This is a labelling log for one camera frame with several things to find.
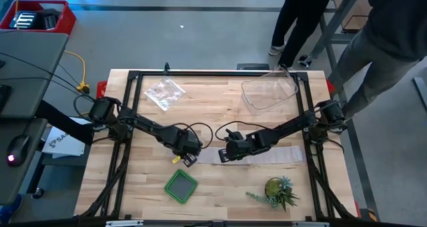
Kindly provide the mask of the green and black square tray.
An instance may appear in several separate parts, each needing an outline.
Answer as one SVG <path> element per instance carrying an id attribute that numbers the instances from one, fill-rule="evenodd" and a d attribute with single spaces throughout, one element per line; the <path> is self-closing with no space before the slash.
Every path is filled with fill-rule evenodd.
<path id="1" fill-rule="evenodd" d="M 180 204 L 185 204 L 197 188 L 197 181 L 178 169 L 164 186 L 164 191 Z"/>

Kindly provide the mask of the potted succulent plant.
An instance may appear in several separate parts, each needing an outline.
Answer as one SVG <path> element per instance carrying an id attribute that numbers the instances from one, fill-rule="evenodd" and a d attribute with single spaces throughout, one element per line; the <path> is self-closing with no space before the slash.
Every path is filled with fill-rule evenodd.
<path id="1" fill-rule="evenodd" d="M 263 204 L 270 205 L 273 209 L 281 207 L 286 211 L 287 206 L 296 207 L 296 200 L 300 198 L 293 193 L 293 184 L 289 178 L 271 178 L 264 185 L 264 195 L 260 196 L 246 192 L 246 196 Z"/>

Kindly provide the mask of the clear plastic bag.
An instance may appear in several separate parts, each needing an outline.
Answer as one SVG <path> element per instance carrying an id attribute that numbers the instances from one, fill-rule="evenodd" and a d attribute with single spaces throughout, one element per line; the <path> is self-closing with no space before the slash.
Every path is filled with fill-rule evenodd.
<path id="1" fill-rule="evenodd" d="M 163 77 L 151 86 L 144 94 L 163 111 L 167 111 L 177 100 L 185 94 L 176 82 L 168 77 Z"/>

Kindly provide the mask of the clear plastic bin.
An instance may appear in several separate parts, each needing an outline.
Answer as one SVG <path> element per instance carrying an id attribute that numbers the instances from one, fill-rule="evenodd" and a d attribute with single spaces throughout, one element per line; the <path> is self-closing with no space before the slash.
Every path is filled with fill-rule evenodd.
<path id="1" fill-rule="evenodd" d="M 282 105 L 299 90 L 290 72 L 283 67 L 275 67 L 267 74 L 244 81 L 241 87 L 242 99 L 255 116 Z"/>

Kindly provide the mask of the white printed paper sheet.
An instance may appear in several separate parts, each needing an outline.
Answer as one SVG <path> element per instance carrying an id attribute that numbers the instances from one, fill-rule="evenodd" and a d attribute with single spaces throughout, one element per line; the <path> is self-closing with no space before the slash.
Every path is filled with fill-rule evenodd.
<path id="1" fill-rule="evenodd" d="M 53 158 L 84 154 L 85 144 L 83 142 L 56 127 L 50 126 L 48 130 L 49 134 L 42 148 L 43 153 L 52 154 Z"/>

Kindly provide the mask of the black desk support bar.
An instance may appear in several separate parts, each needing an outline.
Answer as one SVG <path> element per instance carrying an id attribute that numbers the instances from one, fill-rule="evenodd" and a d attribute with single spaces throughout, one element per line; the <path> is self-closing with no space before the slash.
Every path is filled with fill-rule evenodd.
<path id="1" fill-rule="evenodd" d="M 84 144 L 90 146 L 92 143 L 93 130 L 89 126 L 73 121 L 69 116 L 44 100 L 41 100 L 35 112 L 35 117 L 46 119 L 52 126 L 64 131 L 66 134 L 69 134 L 71 137 Z"/>

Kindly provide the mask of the person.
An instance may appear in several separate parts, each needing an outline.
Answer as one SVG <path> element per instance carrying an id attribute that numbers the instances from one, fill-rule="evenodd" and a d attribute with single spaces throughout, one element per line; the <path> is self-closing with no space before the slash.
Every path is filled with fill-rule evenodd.
<path id="1" fill-rule="evenodd" d="M 316 29 L 329 0 L 285 0 L 278 15 L 268 54 L 279 55 L 277 66 L 291 70 L 293 62 Z"/>
<path id="2" fill-rule="evenodd" d="M 347 45 L 328 80 L 334 97 L 364 67 L 368 70 L 343 105 L 345 120 L 368 107 L 427 57 L 427 0 L 368 0 L 365 26 Z"/>

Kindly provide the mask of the orange and black block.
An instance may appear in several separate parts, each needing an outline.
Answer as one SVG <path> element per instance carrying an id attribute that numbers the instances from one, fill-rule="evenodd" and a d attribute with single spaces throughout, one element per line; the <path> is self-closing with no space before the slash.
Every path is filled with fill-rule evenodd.
<path id="1" fill-rule="evenodd" d="M 376 216 L 375 211 L 370 208 L 362 208 L 360 209 L 361 219 L 364 221 L 377 222 L 378 217 Z"/>

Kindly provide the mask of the black computer mouse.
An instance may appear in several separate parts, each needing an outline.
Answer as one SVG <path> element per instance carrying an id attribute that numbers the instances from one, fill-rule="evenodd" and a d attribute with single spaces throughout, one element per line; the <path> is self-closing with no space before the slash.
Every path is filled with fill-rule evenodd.
<path id="1" fill-rule="evenodd" d="M 18 167 L 25 162 L 30 139 L 28 135 L 21 134 L 11 140 L 6 151 L 6 161 L 9 167 Z"/>

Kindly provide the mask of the red plastic crate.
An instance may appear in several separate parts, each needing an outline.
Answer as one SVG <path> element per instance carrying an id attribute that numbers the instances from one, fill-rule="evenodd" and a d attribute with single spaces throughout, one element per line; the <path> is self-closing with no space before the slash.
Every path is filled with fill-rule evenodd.
<path id="1" fill-rule="evenodd" d="M 54 29 L 10 29 L 9 24 L 14 16 L 19 11 L 34 11 L 42 9 L 56 9 L 61 12 L 59 21 Z M 50 32 L 50 33 L 65 33 L 70 35 L 76 22 L 76 16 L 69 7 L 69 3 L 64 0 L 15 0 L 6 12 L 3 19 L 0 21 L 1 30 L 19 30 L 30 32 Z"/>

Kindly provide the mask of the grey desk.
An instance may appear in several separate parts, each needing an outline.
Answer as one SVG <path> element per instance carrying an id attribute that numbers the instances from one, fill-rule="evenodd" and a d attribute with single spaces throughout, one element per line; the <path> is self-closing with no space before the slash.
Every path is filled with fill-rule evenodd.
<path id="1" fill-rule="evenodd" d="M 39 145 L 47 120 L 35 112 L 49 86 L 69 36 L 65 33 L 4 31 L 0 33 L 0 85 L 11 95 L 0 111 L 0 206 L 14 202 Z M 25 162 L 9 167 L 6 151 L 21 134 L 31 139 Z"/>

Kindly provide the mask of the black box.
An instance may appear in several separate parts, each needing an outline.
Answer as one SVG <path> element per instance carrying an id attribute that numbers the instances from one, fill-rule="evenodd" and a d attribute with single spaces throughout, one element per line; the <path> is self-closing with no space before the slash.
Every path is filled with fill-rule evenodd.
<path id="1" fill-rule="evenodd" d="M 35 29 L 54 29 L 59 21 L 61 12 L 56 9 L 42 9 L 35 14 Z"/>

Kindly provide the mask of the grey metal bar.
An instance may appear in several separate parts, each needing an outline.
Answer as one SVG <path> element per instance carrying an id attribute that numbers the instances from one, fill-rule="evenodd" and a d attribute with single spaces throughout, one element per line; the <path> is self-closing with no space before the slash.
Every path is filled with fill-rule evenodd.
<path id="1" fill-rule="evenodd" d="M 418 91 L 424 109 L 427 111 L 427 85 L 421 77 L 414 77 L 412 81 Z"/>

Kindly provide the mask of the black device with white stripes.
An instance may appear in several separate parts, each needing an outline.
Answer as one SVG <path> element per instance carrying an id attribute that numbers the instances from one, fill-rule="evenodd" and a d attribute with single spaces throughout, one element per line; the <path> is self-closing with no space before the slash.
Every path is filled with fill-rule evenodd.
<path id="1" fill-rule="evenodd" d="M 34 11 L 19 11 L 9 24 L 10 29 L 33 29 L 37 19 Z"/>

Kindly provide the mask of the black aluminium table frame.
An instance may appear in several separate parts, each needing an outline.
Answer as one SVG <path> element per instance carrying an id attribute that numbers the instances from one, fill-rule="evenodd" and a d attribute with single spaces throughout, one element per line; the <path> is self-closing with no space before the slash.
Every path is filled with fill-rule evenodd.
<path id="1" fill-rule="evenodd" d="M 160 124 L 193 124 L 207 148 L 222 148 L 226 129 L 243 134 L 258 125 L 273 128 L 296 117 L 301 109 L 329 98 L 325 75 L 309 71 L 301 83 L 301 98 L 291 97 L 261 115 L 252 115 L 243 103 L 241 84 L 251 76 L 246 71 L 198 71 L 194 75 L 177 72 L 173 80 L 185 95 L 162 111 L 143 93 L 139 114 Z M 171 151 L 143 133 L 135 132 L 125 177 L 121 216 L 143 220 L 304 220 L 314 216 L 314 203 L 306 163 L 274 165 L 194 164 L 187 173 L 197 180 L 197 188 L 185 204 L 168 196 L 164 186 L 183 164 L 172 163 Z M 296 207 L 274 210 L 246 196 L 262 194 L 264 184 L 274 177 L 288 177 L 300 198 Z"/>

